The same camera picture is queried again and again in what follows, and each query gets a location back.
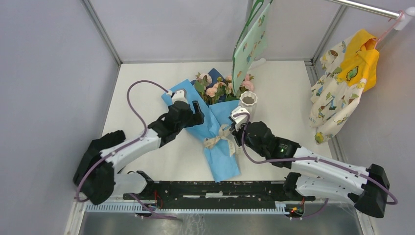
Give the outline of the pink flower bunch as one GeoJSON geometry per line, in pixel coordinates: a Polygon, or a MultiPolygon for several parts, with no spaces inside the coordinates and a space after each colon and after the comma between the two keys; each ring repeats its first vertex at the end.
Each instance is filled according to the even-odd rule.
{"type": "Polygon", "coordinates": [[[247,74],[236,91],[233,89],[232,76],[219,76],[216,81],[207,73],[197,73],[192,81],[193,87],[207,105],[219,102],[232,101],[240,98],[244,92],[254,91],[254,76],[247,74]]]}

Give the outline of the cream ribbon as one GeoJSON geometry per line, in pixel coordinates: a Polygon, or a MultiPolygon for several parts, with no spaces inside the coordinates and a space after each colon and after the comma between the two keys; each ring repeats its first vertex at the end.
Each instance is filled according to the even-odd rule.
{"type": "Polygon", "coordinates": [[[203,141],[204,148],[212,149],[219,141],[226,141],[229,149],[229,155],[232,156],[240,152],[240,147],[237,147],[236,143],[228,138],[231,135],[231,127],[227,124],[220,126],[218,135],[213,138],[206,138],[203,141]]]}

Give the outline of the blue wrapping paper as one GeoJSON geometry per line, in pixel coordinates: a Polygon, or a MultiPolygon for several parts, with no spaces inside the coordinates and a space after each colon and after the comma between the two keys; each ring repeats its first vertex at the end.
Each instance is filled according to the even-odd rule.
{"type": "MultiPolygon", "coordinates": [[[[216,81],[219,76],[222,76],[215,68],[212,68],[207,74],[213,78],[213,81],[216,81]]],[[[175,92],[179,89],[185,89],[186,98],[189,102],[194,100],[199,102],[200,108],[205,116],[204,123],[194,127],[188,127],[186,130],[203,145],[203,141],[206,138],[210,139],[218,135],[221,125],[231,125],[229,116],[231,111],[238,106],[238,100],[207,105],[196,92],[192,81],[186,79],[170,88],[170,90],[175,92]]],[[[229,149],[226,141],[219,141],[212,149],[204,148],[203,145],[203,153],[215,182],[229,180],[240,175],[236,156],[235,154],[232,156],[229,155],[229,149]]]]}

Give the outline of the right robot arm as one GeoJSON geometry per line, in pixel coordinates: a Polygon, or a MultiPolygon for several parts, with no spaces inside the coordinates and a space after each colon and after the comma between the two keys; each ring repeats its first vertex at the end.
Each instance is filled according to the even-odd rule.
{"type": "Polygon", "coordinates": [[[231,134],[243,152],[246,154],[250,148],[264,158],[257,161],[248,155],[251,162],[291,170],[282,187],[287,199],[302,196],[342,201],[374,218],[383,218],[386,206],[397,204],[383,167],[356,166],[319,155],[297,142],[273,135],[261,121],[250,122],[247,112],[232,114],[230,120],[231,134]]]}

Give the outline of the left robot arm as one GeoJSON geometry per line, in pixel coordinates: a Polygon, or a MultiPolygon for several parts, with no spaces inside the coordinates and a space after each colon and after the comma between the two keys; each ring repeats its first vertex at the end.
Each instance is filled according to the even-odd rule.
{"type": "Polygon", "coordinates": [[[148,125],[143,137],[127,141],[123,131],[116,131],[94,140],[98,147],[92,146],[85,152],[73,181],[94,205],[127,193],[149,199],[154,187],[144,175],[121,174],[120,171],[142,155],[173,141],[184,128],[203,122],[204,114],[198,101],[191,105],[175,101],[167,113],[148,125]]]}

